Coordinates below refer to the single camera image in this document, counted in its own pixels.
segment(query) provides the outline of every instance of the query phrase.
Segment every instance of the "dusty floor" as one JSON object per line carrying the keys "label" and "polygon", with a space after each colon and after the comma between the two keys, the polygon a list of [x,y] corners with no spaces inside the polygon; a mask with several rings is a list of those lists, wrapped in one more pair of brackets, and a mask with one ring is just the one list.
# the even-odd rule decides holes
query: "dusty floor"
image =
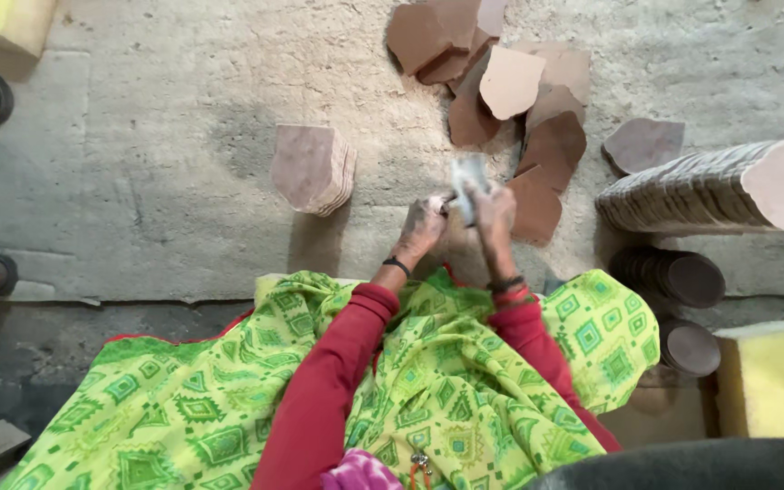
{"label": "dusty floor", "polygon": [[[267,264],[280,271],[320,262],[340,275],[365,277],[397,235],[406,205],[447,181],[446,161],[456,151],[444,117],[451,96],[443,87],[425,87],[400,75],[385,49],[392,6],[380,0],[212,5],[63,0],[45,54],[50,62],[62,63],[60,72],[56,66],[49,73],[39,67],[37,74],[58,83],[75,79],[83,92],[49,94],[43,103],[25,100],[38,117],[21,117],[39,121],[40,129],[3,128],[10,131],[5,135],[11,143],[25,142],[20,152],[12,147],[14,153],[6,156],[26,151],[38,166],[29,168],[45,171],[65,172],[63,162],[77,163],[86,172],[83,184],[93,184],[98,195],[115,193],[124,175],[130,185],[137,182],[147,204],[137,235],[129,235],[137,212],[134,199],[106,207],[109,215],[103,206],[91,215],[96,223],[110,217],[116,218],[114,225],[125,223],[114,229],[126,235],[111,235],[128,246],[107,247],[94,239],[77,250],[96,253],[107,247],[128,250],[130,260],[140,258],[140,272],[152,279],[154,290],[132,299],[172,293],[186,299],[249,297],[244,284]],[[560,277],[577,274],[637,240],[606,229],[592,204],[614,179],[600,158],[600,142],[626,118],[685,121],[687,151],[784,137],[784,2],[779,0],[511,0],[503,41],[517,39],[566,39],[594,53],[593,102],[585,123],[588,149],[563,196],[561,225],[544,249],[518,246],[533,284],[542,282],[547,268]],[[28,83],[25,76],[16,83]],[[359,148],[353,201],[331,232],[322,229],[323,223],[293,216],[270,187],[267,164],[275,122],[330,124]],[[51,132],[44,124],[64,124],[69,131]],[[495,141],[471,149],[490,153],[492,172],[503,178],[518,152],[517,131],[507,125]],[[0,164],[7,164],[2,155]],[[17,168],[25,162],[12,160],[15,172],[25,175],[27,167]],[[0,166],[0,175],[0,184],[7,183],[7,166]],[[29,181],[33,185],[49,184],[35,177]],[[6,218],[0,222],[31,228],[67,221],[69,207],[57,201],[59,195],[46,187],[27,193],[25,181],[16,184],[22,189],[15,192],[36,195],[35,201],[21,203],[53,207],[29,208],[44,214],[11,211],[4,216],[14,200],[0,199],[0,216]],[[214,196],[229,201],[203,194],[221,186],[225,192]],[[192,209],[193,216],[183,216]],[[40,217],[35,222],[27,216]],[[262,228],[263,222],[270,223],[268,228]],[[310,255],[315,251],[309,246],[311,230],[316,229],[326,232],[327,249],[343,248],[344,253]],[[207,241],[202,236],[214,237],[219,247],[203,249]],[[269,239],[279,243],[270,246]],[[686,240],[674,242],[685,247]],[[709,327],[784,318],[784,235],[706,241],[687,243],[697,242],[725,259],[723,268],[735,278],[732,294],[770,296],[731,298],[715,309],[686,315]],[[147,249],[148,243],[156,249]],[[473,245],[472,240],[470,249],[448,255],[467,270]],[[166,275],[163,268],[170,264],[154,259],[169,256],[163,246],[179,256],[198,257],[194,270],[203,275],[190,275],[188,268],[177,269],[180,276],[173,279]],[[78,296],[127,299],[113,294],[131,285],[134,271],[112,268],[112,263],[124,263],[118,262],[122,255],[103,258],[111,262],[100,262],[94,270],[104,274],[88,274],[95,285],[87,283],[90,288]],[[179,262],[182,268],[188,265]],[[754,273],[759,270],[769,274]],[[64,280],[60,292],[69,285],[68,271],[64,267],[59,274]],[[215,285],[222,293],[209,295]],[[100,292],[91,291],[95,286]],[[190,295],[190,288],[201,291]],[[142,331],[175,339],[206,337],[247,307],[0,304],[0,416],[37,434],[105,338]]]}

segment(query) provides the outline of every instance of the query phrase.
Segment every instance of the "hand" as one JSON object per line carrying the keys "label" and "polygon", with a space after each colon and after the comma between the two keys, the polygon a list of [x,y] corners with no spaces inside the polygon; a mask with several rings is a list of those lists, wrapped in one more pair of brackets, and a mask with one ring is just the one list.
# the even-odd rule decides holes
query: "hand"
{"label": "hand", "polygon": [[488,194],[471,181],[464,190],[474,205],[474,224],[483,244],[483,254],[492,281],[515,277],[510,229],[516,218],[516,198],[506,186],[493,182]]}
{"label": "hand", "polygon": [[[412,272],[446,230],[447,219],[450,216],[448,204],[455,196],[455,193],[450,191],[417,199],[411,204],[401,229],[401,236],[388,256],[395,257]],[[381,266],[371,279],[372,284],[383,286],[393,293],[398,293],[406,282],[407,276],[396,265]]]}
{"label": "hand", "polygon": [[[401,229],[401,236],[392,248],[391,255],[400,255],[398,260],[411,269],[416,266],[419,259],[422,259],[422,256],[437,244],[446,231],[450,217],[449,203],[455,196],[452,191],[449,191],[414,201],[410,205],[407,219],[404,220]],[[409,262],[413,262],[414,259],[416,261],[411,264],[404,259],[408,259]]]}

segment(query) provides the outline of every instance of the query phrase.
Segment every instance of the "red long-sleeve shirt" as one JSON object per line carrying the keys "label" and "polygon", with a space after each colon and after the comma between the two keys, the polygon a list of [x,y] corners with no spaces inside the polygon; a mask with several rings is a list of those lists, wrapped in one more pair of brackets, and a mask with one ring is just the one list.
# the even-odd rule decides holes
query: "red long-sleeve shirt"
{"label": "red long-sleeve shirt", "polygon": [[[321,489],[320,474],[343,458],[344,425],[355,389],[399,307],[398,298],[386,288],[356,286],[349,304],[289,381],[251,488]],[[620,450],[613,435],[580,405],[570,367],[546,333],[540,313],[539,304],[523,304],[495,313],[489,323],[552,385],[606,451]]]}

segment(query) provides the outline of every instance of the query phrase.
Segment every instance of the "concrete floor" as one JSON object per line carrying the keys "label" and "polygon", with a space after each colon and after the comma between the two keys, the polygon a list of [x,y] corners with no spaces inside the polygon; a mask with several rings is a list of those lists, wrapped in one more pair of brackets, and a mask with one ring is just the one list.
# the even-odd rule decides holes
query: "concrete floor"
{"label": "concrete floor", "polygon": [[[101,181],[110,176],[102,170],[121,161],[141,171],[148,154],[155,166],[175,167],[167,179],[189,172],[207,177],[222,169],[217,179],[254,186],[262,201],[270,200],[256,202],[257,209],[280,210],[278,197],[267,192],[274,123],[337,126],[359,148],[360,160],[351,212],[339,223],[350,230],[345,245],[356,253],[333,265],[340,265],[341,275],[364,277],[374,267],[372,258],[385,254],[397,235],[406,205],[446,182],[445,162],[456,151],[444,117],[451,96],[442,87],[401,76],[384,48],[390,9],[377,0],[166,6],[155,0],[63,0],[49,53],[81,62],[89,88],[97,91],[95,97],[87,94],[87,113],[79,115],[83,152],[76,158],[85,158]],[[685,151],[784,137],[783,1],[511,0],[506,16],[506,43],[566,39],[594,53],[588,150],[563,196],[556,239],[541,250],[518,246],[526,269],[535,274],[529,278],[533,284],[542,282],[545,268],[561,277],[577,274],[642,240],[603,227],[592,204],[614,179],[599,155],[600,143],[626,118],[685,121]],[[157,98],[160,90],[165,96]],[[516,160],[517,136],[510,124],[495,141],[472,149],[491,153],[491,171],[504,178]],[[243,138],[250,140],[236,143]],[[146,158],[130,160],[135,148]],[[204,183],[217,184],[212,178]],[[161,228],[172,225],[166,230],[177,240],[190,228],[180,226],[180,216],[167,216],[166,204],[162,200],[156,215],[145,219],[157,220]],[[317,257],[305,260],[293,252],[299,250],[293,240],[309,239],[306,230],[315,223],[289,215],[283,221],[279,235],[285,244],[266,250],[248,241],[242,255],[251,263],[282,257],[287,269],[315,264]],[[186,220],[190,226],[197,222]],[[226,224],[236,228],[243,221]],[[784,251],[784,236],[766,235],[747,247],[764,249],[765,243]],[[472,240],[470,248],[452,256],[472,263],[474,245]],[[733,240],[724,245],[740,257],[729,267],[756,270],[759,264],[746,262],[749,255],[735,247]],[[232,285],[253,280],[225,272]],[[784,282],[773,289],[771,284],[747,276],[735,294],[758,296],[680,314],[711,328],[782,319]],[[175,340],[209,337],[248,307],[248,302],[98,308],[0,303],[0,417],[36,435],[106,338],[129,332]]]}

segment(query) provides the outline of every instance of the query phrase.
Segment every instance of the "pink fabric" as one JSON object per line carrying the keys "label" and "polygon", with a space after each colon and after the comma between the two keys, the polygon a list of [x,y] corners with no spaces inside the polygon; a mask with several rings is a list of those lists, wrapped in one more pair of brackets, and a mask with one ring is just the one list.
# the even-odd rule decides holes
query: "pink fabric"
{"label": "pink fabric", "polygon": [[398,479],[370,452],[352,448],[341,464],[320,475],[322,490],[403,490]]}

